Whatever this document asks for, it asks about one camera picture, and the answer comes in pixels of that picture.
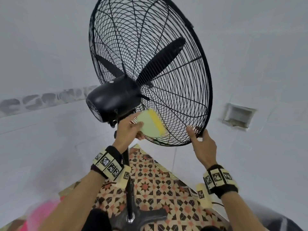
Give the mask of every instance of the black motor housing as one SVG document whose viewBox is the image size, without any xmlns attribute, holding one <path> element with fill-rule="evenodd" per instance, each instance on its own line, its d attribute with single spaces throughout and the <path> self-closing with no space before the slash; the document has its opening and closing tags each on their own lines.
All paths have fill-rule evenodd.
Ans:
<svg viewBox="0 0 308 231">
<path fill-rule="evenodd" d="M 140 105 L 141 91 L 133 79 L 122 75 L 95 88 L 86 102 L 100 122 L 110 122 Z"/>
</svg>

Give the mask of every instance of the person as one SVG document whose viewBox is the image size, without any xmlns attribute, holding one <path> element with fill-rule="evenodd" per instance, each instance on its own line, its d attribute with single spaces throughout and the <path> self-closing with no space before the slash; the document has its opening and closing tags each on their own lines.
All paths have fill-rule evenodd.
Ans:
<svg viewBox="0 0 308 231">
<path fill-rule="evenodd" d="M 140 132 L 143 123 L 131 124 L 131 121 L 139 114 L 131 114 L 118 124 L 116 139 L 112 147 L 116 148 L 121 154 L 135 137 L 140 140 L 144 139 L 144 135 Z M 208 170 L 212 166 L 218 165 L 216 161 L 217 147 L 208 131 L 204 130 L 202 141 L 198 141 L 192 128 L 187 127 L 186 131 L 191 139 L 196 157 L 205 169 Z M 39 231 L 111 230 L 106 212 L 100 209 L 92 209 L 93 202 L 105 180 L 105 177 L 97 170 L 90 170 L 80 184 L 44 220 L 39 227 Z M 221 196 L 221 201 L 225 206 L 230 225 L 234 231 L 266 230 L 236 191 L 224 193 Z M 202 230 L 218 229 L 204 227 Z"/>
</svg>

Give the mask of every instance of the hand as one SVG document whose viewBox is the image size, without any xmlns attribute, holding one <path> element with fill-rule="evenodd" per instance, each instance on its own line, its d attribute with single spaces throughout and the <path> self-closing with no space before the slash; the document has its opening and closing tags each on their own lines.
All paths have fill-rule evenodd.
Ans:
<svg viewBox="0 0 308 231">
<path fill-rule="evenodd" d="M 202 141 L 199 141 L 195 132 L 191 127 L 186 127 L 186 131 L 190 137 L 193 145 L 193 150 L 197 159 L 204 165 L 206 170 L 212 165 L 217 164 L 216 161 L 216 143 L 209 136 L 208 131 L 205 129 L 202 135 Z"/>
<path fill-rule="evenodd" d="M 143 133 L 140 128 L 143 127 L 143 122 L 138 122 L 137 124 L 130 123 L 135 117 L 137 117 L 140 112 L 133 113 L 127 116 L 125 119 L 118 123 L 118 130 L 116 133 L 116 138 L 113 146 L 122 154 L 132 141 L 137 137 L 139 140 L 144 139 Z"/>
</svg>

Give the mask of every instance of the black pants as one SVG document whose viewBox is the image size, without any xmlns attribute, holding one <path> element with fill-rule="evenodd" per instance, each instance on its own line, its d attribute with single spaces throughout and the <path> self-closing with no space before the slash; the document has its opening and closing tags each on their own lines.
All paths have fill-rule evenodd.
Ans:
<svg viewBox="0 0 308 231">
<path fill-rule="evenodd" d="M 92 209 L 81 231 L 112 231 L 108 213 L 99 208 Z M 206 226 L 201 231 L 220 231 L 220 229 Z"/>
</svg>

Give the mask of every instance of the fan guard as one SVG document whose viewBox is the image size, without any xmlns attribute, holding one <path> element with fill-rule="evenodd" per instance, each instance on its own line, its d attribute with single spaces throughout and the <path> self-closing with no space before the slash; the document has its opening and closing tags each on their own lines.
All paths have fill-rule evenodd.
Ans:
<svg viewBox="0 0 308 231">
<path fill-rule="evenodd" d="M 101 84 L 115 77 L 98 56 L 124 68 L 136 81 L 154 55 L 180 37 L 186 40 L 185 46 L 151 86 L 141 86 L 150 100 L 143 98 L 136 108 L 152 108 L 160 115 L 167 134 L 147 139 L 163 146 L 189 144 L 185 127 L 193 127 L 199 136 L 210 118 L 210 70 L 192 24 L 171 0 L 98 0 L 90 19 L 90 53 Z"/>
</svg>

